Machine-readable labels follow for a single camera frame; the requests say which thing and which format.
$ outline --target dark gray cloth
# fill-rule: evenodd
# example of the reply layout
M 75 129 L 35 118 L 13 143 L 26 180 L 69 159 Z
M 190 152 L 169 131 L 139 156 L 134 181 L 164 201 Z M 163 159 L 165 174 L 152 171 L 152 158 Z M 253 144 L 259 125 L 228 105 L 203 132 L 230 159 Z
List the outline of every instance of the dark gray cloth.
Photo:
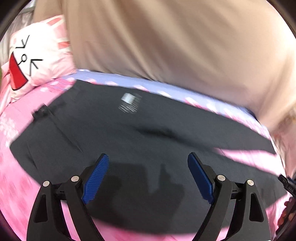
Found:
M 198 230 L 209 205 L 187 167 L 192 151 L 231 181 L 254 180 L 265 207 L 286 193 L 276 176 L 215 152 L 275 154 L 269 140 L 233 120 L 160 95 L 78 80 L 34 117 L 10 147 L 20 165 L 39 183 L 59 183 L 81 174 L 101 153 L 108 154 L 110 168 L 87 208 L 121 228 Z

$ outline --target beige cloth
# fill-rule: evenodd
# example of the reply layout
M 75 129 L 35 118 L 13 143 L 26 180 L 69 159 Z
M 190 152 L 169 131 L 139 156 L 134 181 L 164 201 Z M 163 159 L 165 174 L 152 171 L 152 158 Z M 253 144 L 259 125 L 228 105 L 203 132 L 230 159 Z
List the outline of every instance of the beige cloth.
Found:
M 199 91 L 270 130 L 296 103 L 296 40 L 266 0 L 37 0 L 34 21 L 61 13 L 78 68 Z
M 290 111 L 272 136 L 282 157 L 286 175 L 296 176 L 296 108 Z

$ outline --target pink blanket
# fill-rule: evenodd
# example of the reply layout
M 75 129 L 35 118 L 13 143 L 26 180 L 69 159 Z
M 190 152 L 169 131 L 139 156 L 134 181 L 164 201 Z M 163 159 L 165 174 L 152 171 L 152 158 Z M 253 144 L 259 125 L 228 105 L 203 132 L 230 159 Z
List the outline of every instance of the pink blanket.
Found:
M 49 104 L 65 89 L 69 89 L 72 84 L 73 78 L 68 78 L 68 80 L 57 79 L 39 86 L 16 103 L 9 104 L 0 116 L 0 210 L 22 241 L 26 240 L 30 212 L 40 185 L 20 167 L 10 152 L 9 145 L 32 121 L 31 113 L 34 110 L 43 103 Z M 231 113 L 229 118 L 240 121 L 239 117 Z M 263 127 L 257 128 L 257 132 L 266 135 L 266 129 Z M 221 150 L 221 154 L 263 171 L 284 175 L 284 168 L 278 155 L 271 155 L 263 151 L 229 150 Z M 284 209 L 284 202 L 288 198 L 288 195 L 282 197 L 266 210 L 272 235 L 275 234 L 277 220 Z M 66 204 L 63 204 L 63 210 L 71 237 L 80 240 Z M 97 220 L 95 220 L 95 224 L 106 241 L 191 241 L 195 235 L 147 235 L 114 228 Z M 218 240 L 225 237 L 226 231 L 226 229 L 222 230 Z

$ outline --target pillow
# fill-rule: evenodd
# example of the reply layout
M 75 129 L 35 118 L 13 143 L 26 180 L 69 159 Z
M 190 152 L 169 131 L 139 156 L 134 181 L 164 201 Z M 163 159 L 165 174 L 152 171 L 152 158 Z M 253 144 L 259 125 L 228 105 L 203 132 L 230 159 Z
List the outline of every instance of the pillow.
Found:
M 17 31 L 9 46 L 12 101 L 35 86 L 75 72 L 63 15 Z

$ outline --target bed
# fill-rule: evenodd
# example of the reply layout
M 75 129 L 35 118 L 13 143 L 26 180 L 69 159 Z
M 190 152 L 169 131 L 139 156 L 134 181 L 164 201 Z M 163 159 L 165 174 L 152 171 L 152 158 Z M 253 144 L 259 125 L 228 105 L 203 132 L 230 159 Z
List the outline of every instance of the bed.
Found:
M 196 108 L 205 109 L 233 119 L 251 128 L 260 135 L 271 139 L 268 130 L 261 126 L 244 108 L 233 106 L 214 98 L 164 83 L 79 69 L 76 74 L 53 80 L 35 88 L 23 96 L 19 101 L 9 104 L 0 116 L 0 210 L 11 228 L 21 240 L 26 240 L 26 230 L 31 208 L 40 185 L 21 168 L 13 157 L 9 146 L 32 121 L 31 113 L 38 109 L 42 104 L 51 103 L 51 101 L 63 92 L 70 89 L 76 79 L 97 85 L 136 88 L 159 94 L 167 98 L 185 102 Z M 272 155 L 264 151 L 219 151 L 222 155 L 225 155 L 236 162 L 256 167 L 257 169 L 274 175 L 284 175 L 284 168 L 278 154 Z M 277 220 L 284 209 L 284 202 L 288 200 L 288 198 L 289 195 L 284 195 L 266 209 L 272 235 L 275 234 Z M 71 237 L 75 240 L 79 240 L 66 204 L 63 204 L 63 211 Z M 95 220 L 95 224 L 106 240 L 187 241 L 192 240 L 195 235 L 192 233 L 182 235 L 148 235 L 114 228 L 98 220 Z M 220 233 L 218 240 L 225 237 L 226 231 L 227 229 L 224 229 Z

